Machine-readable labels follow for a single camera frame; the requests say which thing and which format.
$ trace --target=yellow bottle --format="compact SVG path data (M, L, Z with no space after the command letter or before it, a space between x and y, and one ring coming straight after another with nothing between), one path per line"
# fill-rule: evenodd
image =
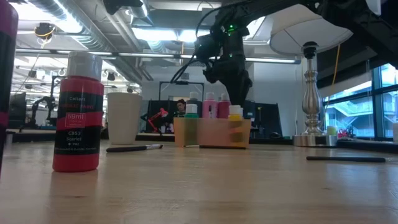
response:
M231 146L244 147L243 110L239 105L229 106L229 137Z

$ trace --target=person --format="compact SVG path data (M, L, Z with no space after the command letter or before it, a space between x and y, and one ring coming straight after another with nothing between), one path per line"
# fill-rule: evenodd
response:
M174 116L176 117L182 117L185 115L185 106L186 106L186 102L185 100L181 99L177 101L177 109L178 111L176 113L174 113Z

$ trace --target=red paint bottle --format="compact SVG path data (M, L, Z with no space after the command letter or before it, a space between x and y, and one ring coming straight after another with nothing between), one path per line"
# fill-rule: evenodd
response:
M70 52L66 79L61 81L52 167L58 172L83 172L98 167L104 85L102 59Z
M17 11L6 0L0 0L0 173L2 151L6 142L17 30Z

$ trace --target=table surface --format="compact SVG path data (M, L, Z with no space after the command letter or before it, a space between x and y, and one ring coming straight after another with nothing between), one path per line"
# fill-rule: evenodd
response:
M52 170L53 143L4 151L0 223L397 223L398 164L306 161L390 154L254 145L107 154Z

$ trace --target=white bottle cap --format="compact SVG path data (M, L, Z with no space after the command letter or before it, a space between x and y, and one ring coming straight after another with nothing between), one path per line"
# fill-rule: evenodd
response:
M190 92L189 93L189 98L190 99L199 99L199 93L197 93L197 92Z
M212 92L206 93L206 100L214 100L214 93Z
M70 52L67 76L78 75L101 81L102 58L88 52Z
M231 105L229 106L229 115L240 115L242 113L241 106Z
M229 101L229 96L226 93L221 94L221 100L222 101Z
M185 113L197 114L198 113L198 105L193 105L193 104L187 105L187 108L185 109Z

